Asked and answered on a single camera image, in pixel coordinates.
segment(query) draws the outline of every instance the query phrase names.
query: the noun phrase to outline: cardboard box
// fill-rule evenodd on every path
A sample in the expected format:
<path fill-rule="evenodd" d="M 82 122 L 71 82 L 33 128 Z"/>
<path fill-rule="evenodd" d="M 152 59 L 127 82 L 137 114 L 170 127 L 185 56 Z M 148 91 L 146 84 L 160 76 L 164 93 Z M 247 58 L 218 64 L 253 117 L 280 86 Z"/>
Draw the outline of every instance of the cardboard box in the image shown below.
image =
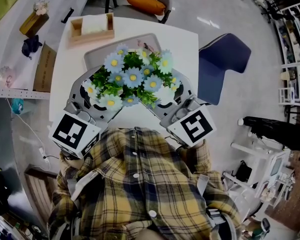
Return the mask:
<path fill-rule="evenodd" d="M 50 93 L 57 52 L 44 43 L 36 68 L 33 90 Z"/>
<path fill-rule="evenodd" d="M 107 13 L 106 17 L 108 19 L 108 30 L 100 31 L 96 33 L 81 35 L 81 28 L 83 18 L 74 19 L 70 22 L 70 43 L 71 44 L 82 44 L 86 42 L 102 40 L 102 39 L 112 39 L 115 37 L 115 26 L 114 26 L 114 14 Z"/>

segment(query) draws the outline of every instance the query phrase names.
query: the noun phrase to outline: navy blue chair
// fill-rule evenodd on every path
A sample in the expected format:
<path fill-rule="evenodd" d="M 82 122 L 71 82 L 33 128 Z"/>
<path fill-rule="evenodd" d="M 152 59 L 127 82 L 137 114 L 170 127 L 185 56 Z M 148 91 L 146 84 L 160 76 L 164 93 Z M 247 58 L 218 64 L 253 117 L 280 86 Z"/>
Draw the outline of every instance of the navy blue chair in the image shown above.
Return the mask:
<path fill-rule="evenodd" d="M 199 50 L 198 98 L 218 105 L 225 73 L 246 70 L 251 50 L 234 34 L 219 36 Z"/>

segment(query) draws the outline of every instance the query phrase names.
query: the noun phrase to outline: gray chair seat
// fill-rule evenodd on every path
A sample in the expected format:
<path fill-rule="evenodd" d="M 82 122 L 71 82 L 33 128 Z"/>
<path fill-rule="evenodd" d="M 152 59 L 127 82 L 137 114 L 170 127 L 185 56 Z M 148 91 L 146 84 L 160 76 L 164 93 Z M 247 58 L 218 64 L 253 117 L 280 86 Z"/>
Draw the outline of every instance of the gray chair seat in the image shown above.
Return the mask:
<path fill-rule="evenodd" d="M 141 12 L 131 5 L 121 5 L 113 9 L 113 14 L 116 17 L 132 18 L 150 22 L 158 22 L 158 18 L 153 14 Z"/>

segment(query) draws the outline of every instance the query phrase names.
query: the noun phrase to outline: flower pot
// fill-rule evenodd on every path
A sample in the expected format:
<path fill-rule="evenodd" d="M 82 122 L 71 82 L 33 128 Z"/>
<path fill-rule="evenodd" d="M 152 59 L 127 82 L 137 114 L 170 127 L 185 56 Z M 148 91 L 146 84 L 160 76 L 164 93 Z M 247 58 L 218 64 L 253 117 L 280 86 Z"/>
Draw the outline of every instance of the flower pot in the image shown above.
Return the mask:
<path fill-rule="evenodd" d="M 19 30 L 28 38 L 32 38 L 37 34 L 39 29 L 41 29 L 41 27 L 48 21 L 48 19 L 48 14 L 37 15 L 36 12 L 33 11 L 22 24 Z"/>

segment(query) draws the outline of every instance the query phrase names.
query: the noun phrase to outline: shirt button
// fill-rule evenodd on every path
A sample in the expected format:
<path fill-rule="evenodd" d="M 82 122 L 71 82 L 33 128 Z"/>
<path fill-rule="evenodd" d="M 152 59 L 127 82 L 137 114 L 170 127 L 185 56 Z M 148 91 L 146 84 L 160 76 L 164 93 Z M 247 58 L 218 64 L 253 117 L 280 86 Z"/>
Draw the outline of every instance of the shirt button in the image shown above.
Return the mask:
<path fill-rule="evenodd" d="M 154 210 L 150 210 L 149 215 L 150 217 L 155 218 L 157 216 L 157 213 Z"/>

